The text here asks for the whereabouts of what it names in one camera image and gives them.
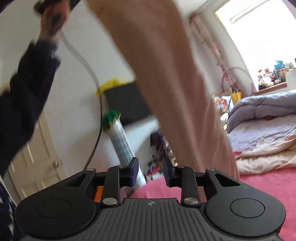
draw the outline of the black and white patterned fabric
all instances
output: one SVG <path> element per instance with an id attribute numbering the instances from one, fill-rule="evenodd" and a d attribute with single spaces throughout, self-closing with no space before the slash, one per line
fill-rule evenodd
<path id="1" fill-rule="evenodd" d="M 15 204 L 0 177 L 0 240 L 18 241 L 22 235 L 15 221 Z"/>

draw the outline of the window sill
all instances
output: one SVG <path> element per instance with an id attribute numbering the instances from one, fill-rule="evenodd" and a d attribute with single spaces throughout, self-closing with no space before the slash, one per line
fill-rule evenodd
<path id="1" fill-rule="evenodd" d="M 255 92 L 253 95 L 262 95 L 262 94 L 266 94 L 268 92 L 283 89 L 283 88 L 286 88 L 286 87 L 287 87 L 287 82 L 284 82 L 284 83 L 280 83 L 280 84 L 277 84 L 277 85 L 273 85 L 273 86 L 268 87 L 268 88 L 263 89 L 263 90 L 259 90 L 259 91 Z"/>

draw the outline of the cord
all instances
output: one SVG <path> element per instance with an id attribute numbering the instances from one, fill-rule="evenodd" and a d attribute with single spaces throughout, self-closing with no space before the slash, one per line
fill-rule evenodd
<path id="1" fill-rule="evenodd" d="M 89 73 L 90 77 L 92 78 L 92 80 L 94 81 L 94 83 L 96 85 L 96 89 L 99 89 L 100 88 L 99 80 L 98 80 L 94 70 L 91 68 L 91 66 L 86 61 L 86 59 L 73 47 L 72 44 L 69 43 L 68 39 L 66 38 L 66 36 L 65 36 L 65 34 L 63 32 L 61 32 L 61 40 L 64 43 L 65 47 L 69 50 L 69 52 L 74 56 L 74 58 L 76 58 L 78 60 L 78 62 L 81 63 L 82 66 Z M 84 169 L 87 168 L 87 166 L 89 165 L 91 159 L 93 158 L 94 153 L 96 151 L 96 148 L 98 146 L 99 140 L 100 140 L 101 135 L 102 135 L 103 108 L 102 108 L 102 96 L 101 95 L 99 95 L 99 102 L 100 102 L 100 113 L 101 113 L 100 131 L 99 131 L 99 135 L 98 135 L 98 138 L 96 140 L 96 144 L 94 146 L 94 149 L 92 150 L 91 155 L 88 158 L 87 163 L 84 166 Z"/>

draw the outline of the black jacket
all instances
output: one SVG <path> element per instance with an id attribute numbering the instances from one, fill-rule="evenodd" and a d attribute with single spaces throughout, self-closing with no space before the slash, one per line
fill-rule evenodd
<path id="1" fill-rule="evenodd" d="M 32 137 L 60 62 L 53 58 L 55 46 L 30 44 L 11 78 L 10 91 L 0 96 L 0 175 Z"/>

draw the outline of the door knob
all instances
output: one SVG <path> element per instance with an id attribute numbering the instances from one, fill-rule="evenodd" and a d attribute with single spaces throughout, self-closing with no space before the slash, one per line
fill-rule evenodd
<path id="1" fill-rule="evenodd" d="M 52 163 L 52 165 L 54 166 L 54 168 L 58 168 L 58 167 L 59 167 L 59 163 L 58 163 L 57 161 L 54 161 L 54 162 Z"/>

